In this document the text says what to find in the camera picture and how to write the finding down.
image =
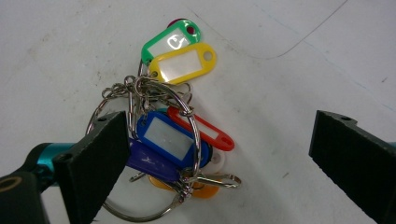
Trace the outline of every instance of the white table surface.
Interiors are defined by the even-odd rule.
[[[102,89],[135,75],[142,46],[187,18],[218,54],[190,81],[191,105],[235,141],[223,172],[243,187],[152,223],[374,223],[308,150],[319,109],[396,140],[395,11],[392,0],[1,1],[0,175],[40,143],[82,138]],[[111,197],[131,214],[172,196],[128,184],[130,173]],[[51,222],[68,223],[59,189],[42,197]],[[95,220],[127,223],[105,209]]]

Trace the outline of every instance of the red key tag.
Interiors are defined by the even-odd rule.
[[[176,124],[182,126],[183,128],[191,131],[191,126],[187,118],[181,116],[179,114],[179,110],[175,107],[169,106],[167,110],[167,114],[169,118],[174,121]],[[212,145],[215,148],[218,148],[223,151],[231,151],[234,148],[233,139],[225,132],[216,128],[209,122],[201,119],[197,115],[195,116],[195,121],[197,123],[198,129],[201,133],[201,138],[206,141],[208,144]]]

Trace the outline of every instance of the key ring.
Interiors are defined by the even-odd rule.
[[[122,84],[115,84],[113,85],[113,87],[111,89],[105,89],[103,92],[103,97],[104,99],[102,100],[102,102],[99,104],[98,107],[96,107],[96,109],[94,110],[92,117],[90,119],[90,122],[88,124],[87,127],[87,131],[86,134],[88,134],[91,130],[93,130],[93,124],[92,122],[98,118],[99,114],[103,111],[104,107],[107,105],[107,103],[113,99],[119,98],[119,97],[128,97],[129,99],[129,114],[128,114],[128,126],[130,128],[131,131],[133,131],[133,129],[131,129],[134,125],[133,122],[133,116],[135,115],[135,113],[138,112],[138,108],[136,110],[133,109],[133,93],[131,92],[131,87],[129,86],[130,82],[128,81],[129,78],[132,79],[133,81],[133,86],[134,86],[134,90],[136,91],[135,94],[137,95],[137,99],[139,98],[139,92],[141,89],[140,88],[153,88],[156,89],[158,91],[162,91],[165,92],[166,94],[170,95],[176,102],[177,104],[180,106],[181,110],[183,111],[183,116],[186,116],[191,124],[191,128],[193,129],[193,140],[194,140],[194,164],[192,166],[192,174],[198,175],[199,172],[199,164],[200,164],[200,160],[201,160],[201,139],[200,139],[200,134],[199,134],[199,130],[198,127],[196,125],[195,122],[195,118],[193,116],[193,111],[191,110],[191,108],[189,107],[189,105],[184,102],[184,100],[179,97],[177,95],[177,93],[175,91],[173,91],[170,87],[163,85],[162,83],[159,83],[158,81],[155,81],[149,77],[143,77],[143,76],[139,76],[139,77],[126,77],[124,79],[124,85],[122,86]],[[166,185],[168,185],[168,187],[170,187],[171,189],[173,189],[174,191],[177,192],[177,195],[175,196],[174,200],[168,205],[166,206],[163,210],[161,210],[160,212],[148,216],[148,217],[131,217],[131,216],[127,216],[119,211],[117,211],[114,207],[112,207],[108,200],[106,200],[103,204],[103,207],[110,212],[111,214],[113,214],[114,216],[121,218],[123,220],[126,221],[132,221],[132,222],[147,222],[147,221],[151,221],[151,220],[155,220],[157,218],[160,218],[164,215],[166,215],[167,213],[169,213],[170,211],[172,211],[173,209],[175,209],[176,207],[178,207],[179,205],[181,205],[182,203],[184,203],[184,201],[188,198],[190,198],[191,193],[193,191],[192,189],[192,184],[193,182],[190,183],[185,183],[182,182],[181,180],[177,181],[176,183],[166,183]]]

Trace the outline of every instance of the blue key tag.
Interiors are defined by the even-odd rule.
[[[164,156],[132,138],[130,143],[131,156],[126,162],[127,166],[165,182],[180,179],[177,167]]]
[[[137,135],[140,141],[152,148],[166,159],[184,169],[192,167],[194,142],[192,134],[174,123],[165,114],[157,111],[148,112],[137,122]],[[201,167],[209,162],[210,149],[201,141]]]

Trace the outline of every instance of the teal metal part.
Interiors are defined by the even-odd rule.
[[[74,143],[52,143],[44,148],[43,152],[41,152],[40,157],[38,158],[37,164],[38,165],[46,165],[52,173],[54,173],[54,168],[52,164],[52,159],[60,154],[68,150],[72,147]]]

